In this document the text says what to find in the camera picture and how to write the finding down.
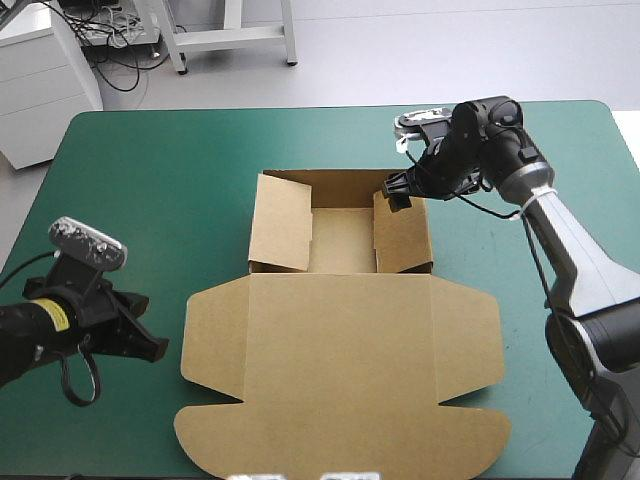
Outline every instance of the cable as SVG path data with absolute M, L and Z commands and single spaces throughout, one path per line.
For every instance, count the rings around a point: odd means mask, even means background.
M 53 251 L 52 252 L 41 253 L 40 255 L 36 255 L 35 257 L 30 258 L 26 262 L 21 263 L 16 268 L 14 268 L 11 272 L 9 272 L 9 274 L 6 277 L 4 277 L 4 280 L 0 281 L 0 289 L 2 289 L 7 283 L 9 283 L 9 280 L 11 280 L 13 277 L 15 277 L 24 268 L 28 267 L 32 263 L 37 262 L 38 260 L 41 260 L 43 258 L 53 257 L 54 254 L 55 254 L 55 252 L 53 252 Z
M 98 73 L 98 75 L 100 75 L 100 77 L 105 81 L 105 83 L 107 85 L 109 85 L 114 90 L 117 90 L 118 92 L 123 92 L 123 93 L 131 92 L 131 91 L 135 90 L 138 87 L 138 85 L 140 84 L 140 66 L 138 64 L 138 56 L 137 56 L 135 50 L 133 49 L 133 46 L 131 45 L 131 43 L 127 40 L 126 36 L 124 35 L 122 29 L 119 30 L 114 25 L 109 25 L 107 23 L 102 23 L 102 22 L 96 22 L 94 20 L 82 20 L 82 21 L 75 21 L 74 22 L 74 21 L 70 20 L 70 18 L 68 16 L 66 16 L 64 13 L 59 11 L 57 8 L 52 7 L 50 4 L 48 4 L 45 0 L 34 0 L 34 1 L 36 3 L 40 3 L 40 4 L 44 5 L 44 6 L 46 6 L 51 11 L 55 12 L 55 14 L 58 15 L 60 18 L 62 18 L 62 20 L 67 24 L 67 26 L 74 33 L 76 38 L 78 38 L 78 40 L 80 41 L 82 46 L 85 46 L 85 47 L 93 46 L 92 43 L 87 39 L 87 37 L 86 37 L 86 35 L 84 33 L 85 31 L 93 30 L 93 28 L 92 27 L 91 28 L 88 27 L 88 25 L 94 25 L 94 26 L 97 25 L 99 27 L 106 27 L 106 28 L 112 30 L 111 32 L 103 31 L 103 33 L 107 34 L 107 40 L 106 40 L 107 48 L 109 47 L 109 38 L 115 38 L 116 35 L 119 35 L 122 38 L 122 40 L 124 41 L 124 43 L 126 44 L 125 46 L 127 48 L 129 48 L 129 50 L 133 54 L 133 61 L 134 61 L 135 66 L 131 67 L 131 68 L 135 68 L 135 70 L 136 70 L 136 79 L 135 79 L 133 85 L 131 87 L 129 87 L 129 88 L 121 88 L 121 87 L 118 87 L 117 85 L 113 84 L 106 77 L 104 72 L 98 66 L 100 63 L 104 63 L 106 60 L 94 62 L 94 64 L 92 65 L 92 68 L 95 69 L 95 71 Z
M 425 167 L 423 167 L 420 163 L 418 163 L 416 161 L 415 158 L 413 158 L 413 155 L 411 155 L 411 152 L 409 152 L 408 150 L 405 152 L 405 154 L 407 155 L 407 157 L 409 157 L 409 160 L 411 160 L 411 162 L 420 169 L 420 171 L 422 171 L 424 174 L 428 175 L 431 178 L 438 178 L 435 175 L 433 175 L 429 170 L 427 170 Z M 471 205 L 474 208 L 477 208 L 478 210 L 480 210 L 481 212 L 484 213 L 488 213 L 489 215 L 493 215 L 494 217 L 500 218 L 502 220 L 508 220 L 512 217 L 515 217 L 516 215 L 518 215 L 520 213 L 519 210 L 514 210 L 511 213 L 499 213 L 499 212 L 494 212 L 493 210 L 483 207 L 482 205 L 478 205 L 475 202 L 472 202 L 471 200 L 464 198 L 462 195 L 460 195 L 457 192 L 454 192 L 453 190 L 446 188 L 447 192 L 450 193 L 451 195 L 453 195 L 456 198 L 459 198 L 460 200 L 462 200 L 463 202 Z

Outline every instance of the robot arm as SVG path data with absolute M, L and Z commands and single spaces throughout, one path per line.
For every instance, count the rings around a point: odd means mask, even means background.
M 385 182 L 392 210 L 408 207 L 409 196 L 448 200 L 494 187 L 520 206 L 556 274 L 549 348 L 596 420 L 574 478 L 640 478 L 640 275 L 612 261 L 560 201 L 514 100 L 412 112 L 395 127 L 400 146 L 423 140 L 427 148 Z

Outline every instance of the cardboard flap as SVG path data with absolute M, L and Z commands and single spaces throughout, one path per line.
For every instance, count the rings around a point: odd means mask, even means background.
M 489 294 L 431 277 L 438 402 L 504 377 L 498 302 Z
M 311 222 L 309 185 L 259 175 L 249 261 L 306 271 Z
M 447 318 L 441 303 L 477 296 L 469 289 L 458 296 L 455 285 L 437 281 L 412 274 L 252 275 L 244 402 L 183 408 L 174 422 L 182 448 L 219 478 L 279 473 L 313 480 L 350 471 L 391 480 L 476 477 L 505 447 L 509 421 L 500 412 L 438 405 L 435 359 L 439 367 L 451 360 L 438 346 L 451 338 L 435 334 L 460 319 L 455 309 Z M 432 288 L 442 297 L 438 328 Z M 480 302 L 470 308 L 483 308 L 485 296 Z M 472 372 L 486 368 L 486 355 L 468 344 L 487 326 L 483 315 L 477 325 L 468 318 L 462 332 L 456 327 L 466 349 L 461 362 Z
M 393 213 L 382 192 L 373 196 L 373 243 L 378 273 L 399 273 L 411 269 L 431 271 L 433 253 L 427 205 L 418 198 L 411 198 L 411 205 L 411 208 Z
M 184 327 L 182 376 L 236 398 L 244 393 L 249 282 L 247 276 L 192 295 Z

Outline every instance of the open cardboard box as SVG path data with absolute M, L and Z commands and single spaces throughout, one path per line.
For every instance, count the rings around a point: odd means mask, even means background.
M 178 412 L 207 472 L 468 479 L 503 450 L 505 415 L 440 406 L 502 379 L 497 303 L 429 274 L 425 203 L 392 214 L 390 173 L 259 176 L 252 273 L 188 302 L 183 376 L 243 400 Z

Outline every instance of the floor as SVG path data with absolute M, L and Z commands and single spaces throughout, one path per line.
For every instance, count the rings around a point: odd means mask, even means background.
M 221 1 L 171 0 L 188 30 L 218 25 Z M 100 82 L 105 109 L 306 107 L 597 99 L 640 159 L 640 0 L 293 0 L 300 64 L 282 48 L 192 54 L 119 93 Z M 279 17 L 278 0 L 246 0 L 246 25 Z M 146 50 L 140 51 L 146 56 Z M 135 80 L 106 68 L 122 87 Z M 0 161 L 0 267 L 47 165 Z

